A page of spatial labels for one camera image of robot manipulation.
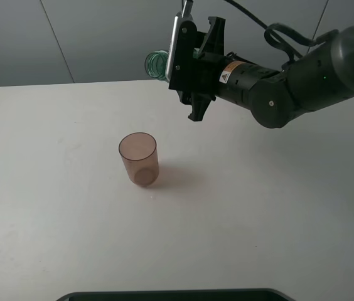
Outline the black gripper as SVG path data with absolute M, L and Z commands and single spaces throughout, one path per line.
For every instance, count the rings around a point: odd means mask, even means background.
M 212 101 L 221 98 L 251 108 L 250 94 L 262 80 L 279 71 L 225 54 L 225 19 L 210 16 L 209 30 L 197 32 L 195 48 L 200 55 L 192 61 L 192 92 L 181 93 L 181 103 L 191 106 L 188 118 L 201 122 Z

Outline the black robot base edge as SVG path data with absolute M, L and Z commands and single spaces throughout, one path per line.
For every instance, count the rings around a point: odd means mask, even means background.
M 291 300 L 269 288 L 161 290 L 131 292 L 73 292 L 60 300 Z

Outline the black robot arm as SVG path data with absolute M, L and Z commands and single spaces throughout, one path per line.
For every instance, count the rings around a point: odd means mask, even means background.
M 209 104 L 221 98 L 276 129 L 354 97 L 354 26 L 311 40 L 286 25 L 269 25 L 265 40 L 289 58 L 281 70 L 272 70 L 225 55 L 224 25 L 211 17 L 207 33 L 192 21 L 179 30 L 169 85 L 191 106 L 192 121 L 201 121 Z

